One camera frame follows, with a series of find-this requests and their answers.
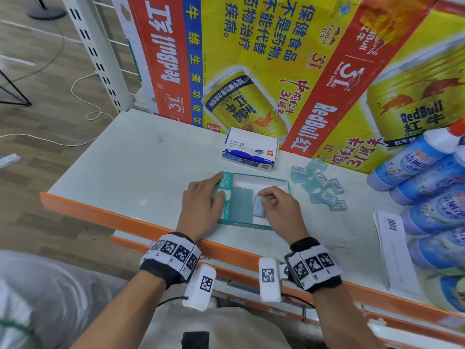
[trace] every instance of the person's leg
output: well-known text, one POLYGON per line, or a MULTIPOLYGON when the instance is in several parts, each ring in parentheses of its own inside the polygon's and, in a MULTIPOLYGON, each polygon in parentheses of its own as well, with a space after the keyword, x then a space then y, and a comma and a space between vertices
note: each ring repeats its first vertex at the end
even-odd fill
POLYGON ((20 321, 45 348, 68 348, 125 283, 62 262, 0 251, 0 321, 20 321))

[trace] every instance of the forearm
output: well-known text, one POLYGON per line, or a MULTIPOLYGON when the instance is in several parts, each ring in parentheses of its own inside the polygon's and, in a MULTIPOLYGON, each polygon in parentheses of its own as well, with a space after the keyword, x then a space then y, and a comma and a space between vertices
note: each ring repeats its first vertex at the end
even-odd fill
POLYGON ((343 285, 336 288, 323 287, 312 296, 328 348, 385 348, 373 334, 343 285))
POLYGON ((139 271, 72 349, 137 349, 165 291, 163 279, 139 271))

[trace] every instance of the yellow can image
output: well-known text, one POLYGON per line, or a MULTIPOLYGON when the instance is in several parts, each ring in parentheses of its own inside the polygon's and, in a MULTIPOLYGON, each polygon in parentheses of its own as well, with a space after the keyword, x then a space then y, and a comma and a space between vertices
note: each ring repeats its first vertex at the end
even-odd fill
POLYGON ((465 37, 423 52, 368 87, 366 103, 389 149, 465 117, 464 68, 465 37))
POLYGON ((228 73, 205 91, 202 104, 227 130, 232 127, 282 140, 287 125, 243 70, 228 73))

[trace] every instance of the stand base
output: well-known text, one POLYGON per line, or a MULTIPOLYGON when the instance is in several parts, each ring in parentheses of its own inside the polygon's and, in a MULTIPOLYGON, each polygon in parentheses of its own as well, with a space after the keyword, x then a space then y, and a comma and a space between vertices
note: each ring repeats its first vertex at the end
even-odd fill
POLYGON ((51 21, 65 17, 66 11, 60 6, 50 5, 47 8, 42 8, 34 3, 27 7, 26 14, 39 21, 51 21))

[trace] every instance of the white tracking module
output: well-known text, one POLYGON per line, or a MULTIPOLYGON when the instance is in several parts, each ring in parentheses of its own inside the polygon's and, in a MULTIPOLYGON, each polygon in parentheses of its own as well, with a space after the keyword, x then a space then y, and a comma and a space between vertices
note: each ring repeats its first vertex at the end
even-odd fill
POLYGON ((259 259, 259 280, 262 301, 281 302, 281 277, 276 259, 259 259))
POLYGON ((197 266, 184 293, 184 296, 187 296, 188 299, 183 300, 182 305, 205 311, 212 296, 215 278, 215 268, 206 264, 197 266))

